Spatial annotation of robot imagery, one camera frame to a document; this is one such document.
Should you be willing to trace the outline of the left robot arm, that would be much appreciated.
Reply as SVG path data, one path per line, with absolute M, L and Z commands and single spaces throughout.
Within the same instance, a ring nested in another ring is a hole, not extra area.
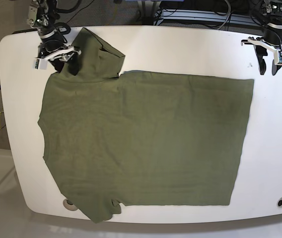
M 262 0 L 250 10 L 251 20 L 263 29 L 262 37 L 249 37 L 247 42 L 254 46 L 261 75 L 266 72 L 263 59 L 268 51 L 274 55 L 272 75 L 282 67 L 282 0 Z

